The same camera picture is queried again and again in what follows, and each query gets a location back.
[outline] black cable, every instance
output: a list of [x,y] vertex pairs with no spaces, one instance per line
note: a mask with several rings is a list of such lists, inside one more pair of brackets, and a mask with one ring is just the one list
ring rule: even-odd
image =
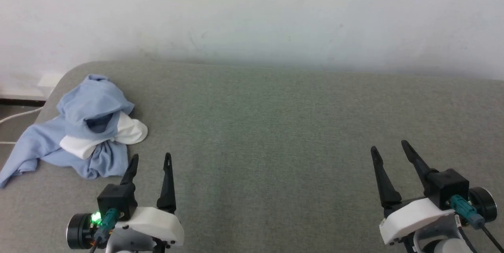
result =
[[486,236],[493,242],[495,247],[497,247],[497,249],[499,249],[499,251],[501,253],[504,253],[504,248],[502,248],[502,246],[499,244],[499,242],[497,242],[497,240],[495,240],[495,237],[493,237],[493,235],[490,233],[490,231],[488,231],[488,229],[486,229],[485,225],[483,223],[479,223],[478,225],[483,230],[483,232],[486,234]]
[[474,248],[474,246],[472,245],[472,243],[469,241],[469,239],[467,238],[467,235],[466,233],[464,232],[464,230],[459,227],[459,232],[460,232],[460,235],[462,235],[462,238],[464,239],[464,241],[466,242],[467,246],[469,247],[469,249],[471,249],[471,251],[473,251],[473,253],[478,253],[476,251],[476,249]]
[[94,253],[94,251],[98,247],[98,244],[99,244],[100,240],[101,240],[101,237],[96,238],[95,243],[93,244],[93,247],[91,248],[91,250],[89,251],[89,253]]

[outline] gray table cover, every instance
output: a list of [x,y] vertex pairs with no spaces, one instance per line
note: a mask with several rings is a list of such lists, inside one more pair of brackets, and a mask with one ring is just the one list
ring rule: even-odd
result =
[[[385,246],[369,149],[403,198],[422,194],[401,148],[452,167],[504,206],[504,82],[178,63],[98,62],[67,73],[37,122],[89,73],[103,74],[149,127],[139,206],[155,206],[173,156],[185,246],[169,252],[405,252]],[[0,251],[72,252],[65,229],[118,177],[85,180],[41,162],[0,190]],[[488,228],[504,242],[504,216]],[[497,252],[467,230],[480,252]]]

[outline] teal cable connector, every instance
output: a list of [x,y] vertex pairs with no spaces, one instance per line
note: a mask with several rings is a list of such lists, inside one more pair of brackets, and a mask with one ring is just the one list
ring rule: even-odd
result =
[[105,217],[100,222],[99,229],[93,235],[93,238],[97,242],[105,242],[108,239],[108,233],[115,227],[115,224],[119,220],[119,210],[116,208],[111,208],[105,214]]
[[474,229],[479,229],[479,224],[485,224],[485,219],[478,214],[478,211],[461,195],[454,195],[450,198],[450,206],[457,214],[464,217]]

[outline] white cloth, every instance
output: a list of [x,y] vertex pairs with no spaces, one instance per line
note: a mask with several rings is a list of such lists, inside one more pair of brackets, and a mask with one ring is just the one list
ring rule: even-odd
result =
[[147,133],[148,129],[144,123],[131,119],[126,113],[121,112],[117,121],[117,134],[115,137],[102,140],[89,140],[67,135],[59,142],[59,146],[74,156],[85,160],[93,154],[97,145],[106,140],[115,140],[125,145],[133,145],[143,141]]

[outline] green led light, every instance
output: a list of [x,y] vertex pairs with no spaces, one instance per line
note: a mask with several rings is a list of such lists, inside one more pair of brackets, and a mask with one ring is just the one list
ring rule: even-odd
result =
[[92,214],[92,215],[91,215],[91,221],[92,221],[93,223],[98,223],[98,222],[100,222],[100,221],[101,221],[101,214],[100,214],[100,212],[96,212],[96,213]]

